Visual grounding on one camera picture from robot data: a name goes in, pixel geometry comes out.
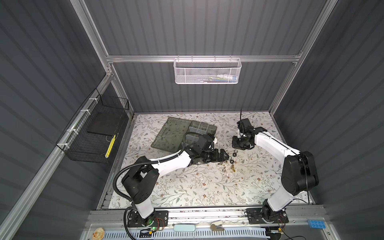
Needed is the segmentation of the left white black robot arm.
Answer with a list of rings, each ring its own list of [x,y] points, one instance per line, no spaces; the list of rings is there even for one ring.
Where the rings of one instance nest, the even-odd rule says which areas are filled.
[[[197,135],[199,137],[197,142],[191,145],[185,144],[186,136],[183,136],[181,149],[178,152],[158,159],[140,157],[116,176],[115,180],[118,180],[121,174],[125,174],[121,183],[127,194],[118,189],[115,189],[115,192],[129,200],[143,220],[150,221],[155,216],[150,197],[159,178],[190,166],[222,163],[229,160],[230,156],[225,150],[215,148],[216,138],[213,135]]]

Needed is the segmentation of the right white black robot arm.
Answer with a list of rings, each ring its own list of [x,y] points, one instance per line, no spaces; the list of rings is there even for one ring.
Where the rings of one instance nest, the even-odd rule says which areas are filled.
[[[258,146],[275,157],[281,164],[281,186],[263,203],[262,216],[266,221],[279,215],[295,196],[307,192],[319,184],[313,154],[299,151],[275,138],[263,127],[253,127],[249,119],[237,122],[238,135],[233,137],[232,147],[251,150]]]

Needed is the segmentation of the pile of screws and nuts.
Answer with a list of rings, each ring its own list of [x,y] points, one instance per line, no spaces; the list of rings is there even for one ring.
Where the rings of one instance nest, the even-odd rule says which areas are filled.
[[[236,173],[237,171],[236,163],[237,163],[238,154],[239,154],[239,151],[235,149],[229,154],[228,160],[225,160],[224,162],[220,162],[217,164],[222,174],[225,174],[227,177],[229,177]]]

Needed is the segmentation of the floral table mat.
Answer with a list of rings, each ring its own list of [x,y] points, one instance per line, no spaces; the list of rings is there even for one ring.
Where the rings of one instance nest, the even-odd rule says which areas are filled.
[[[140,114],[125,152],[123,167],[139,157],[156,159],[167,155],[151,147],[166,123],[167,114]],[[218,149],[230,154],[232,137],[237,133],[237,121],[248,118],[254,127],[263,127],[276,138],[278,128],[268,112],[245,113],[184,113],[175,118],[208,123],[217,127]],[[217,164],[206,164],[179,169],[161,177],[151,195],[155,207],[199,207],[260,205],[281,184],[283,165],[262,148],[239,151],[236,173],[227,177]]]

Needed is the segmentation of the clear divided organizer box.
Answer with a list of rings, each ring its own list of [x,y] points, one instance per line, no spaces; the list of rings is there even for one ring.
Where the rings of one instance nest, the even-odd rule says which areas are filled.
[[[217,127],[204,122],[169,117],[151,144],[151,147],[157,150],[175,153],[182,148],[182,143],[187,146],[198,141],[198,135],[186,135],[186,139],[183,141],[184,134],[187,132],[200,135],[215,135]]]

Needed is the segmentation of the pens in white basket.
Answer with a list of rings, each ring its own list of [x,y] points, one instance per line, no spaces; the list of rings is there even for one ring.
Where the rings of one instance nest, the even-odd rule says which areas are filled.
[[[201,83],[210,84],[237,84],[238,81],[238,76],[236,75],[205,76],[205,78],[200,79]]]

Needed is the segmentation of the light teal flat box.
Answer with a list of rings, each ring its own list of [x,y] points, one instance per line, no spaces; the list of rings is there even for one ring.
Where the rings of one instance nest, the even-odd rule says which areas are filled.
[[[175,232],[193,233],[196,231],[196,225],[194,224],[175,224],[173,227]]]

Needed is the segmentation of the round wooden disc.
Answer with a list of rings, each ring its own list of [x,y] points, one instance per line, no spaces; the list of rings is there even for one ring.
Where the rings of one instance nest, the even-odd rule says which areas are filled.
[[[106,231],[104,228],[97,228],[92,234],[92,240],[103,240]]]

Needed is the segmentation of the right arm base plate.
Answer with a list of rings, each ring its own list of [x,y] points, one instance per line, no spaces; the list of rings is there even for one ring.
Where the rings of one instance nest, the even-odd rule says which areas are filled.
[[[274,212],[269,208],[248,208],[244,212],[250,224],[287,224],[288,216],[284,210]]]

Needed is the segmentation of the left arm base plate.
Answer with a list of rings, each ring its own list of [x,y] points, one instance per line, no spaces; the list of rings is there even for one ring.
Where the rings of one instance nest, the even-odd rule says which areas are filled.
[[[130,211],[128,213],[128,227],[166,227],[168,225],[169,211],[154,211],[147,218],[142,218],[138,212]]]

